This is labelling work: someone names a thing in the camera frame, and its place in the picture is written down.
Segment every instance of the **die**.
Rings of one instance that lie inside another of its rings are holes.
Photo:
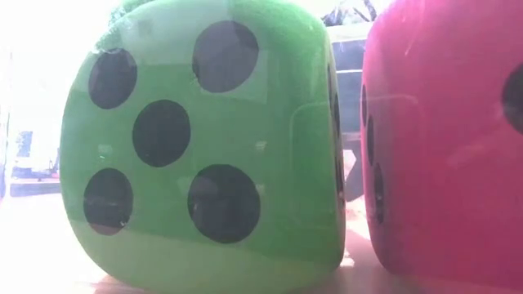
[[[364,191],[393,273],[523,290],[522,9],[398,0],[370,32]]]
[[[69,222],[135,287],[286,292],[344,247],[337,80],[320,20],[276,0],[125,2],[71,87]]]

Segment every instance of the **green die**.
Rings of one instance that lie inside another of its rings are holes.
[[[333,67],[324,26],[290,3],[125,11],[63,117],[60,180],[86,253],[156,292],[281,293],[334,270],[345,213]]]

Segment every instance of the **table surface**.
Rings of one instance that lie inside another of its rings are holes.
[[[354,157],[345,155],[346,174]],[[98,268],[83,252],[59,194],[5,198],[0,205],[0,293],[119,294],[145,292]],[[398,277],[375,256],[360,197],[346,210],[346,256],[322,283],[302,294],[513,294],[503,289],[450,281]]]

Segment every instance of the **black dot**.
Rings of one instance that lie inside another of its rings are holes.
[[[361,88],[361,118],[363,125],[367,125],[367,87],[365,85]]]
[[[256,37],[250,29],[232,20],[220,21],[198,36],[193,72],[206,91],[231,91],[251,75],[258,52]]]
[[[508,76],[503,87],[502,103],[508,123],[523,134],[523,65]]]
[[[187,201],[201,234],[218,243],[247,238],[260,218],[260,196],[253,181],[230,165],[212,165],[196,175]]]
[[[327,65],[327,83],[329,84],[329,104],[330,111],[333,118],[333,128],[334,128],[334,164],[335,164],[335,175],[336,175],[336,190],[337,195],[340,199],[344,200],[343,188],[344,188],[344,171],[343,171],[343,155],[342,155],[342,142],[341,142],[341,133],[340,133],[340,109],[338,104],[337,91],[333,87],[333,80],[330,72],[330,65]]]
[[[83,213],[98,234],[118,233],[132,214],[132,187],[127,177],[113,168],[97,172],[83,194]]]
[[[385,185],[383,184],[382,169],[379,164],[374,167],[374,201],[376,209],[376,219],[381,224],[385,218]]]
[[[92,68],[89,95],[102,109],[113,109],[129,98],[137,79],[136,62],[124,49],[102,53]]]
[[[174,163],[190,141],[186,110],[176,102],[158,100],[138,114],[132,129],[132,143],[138,157],[152,167]]]
[[[374,121],[372,115],[369,116],[369,125],[367,126],[367,158],[370,165],[374,164]]]

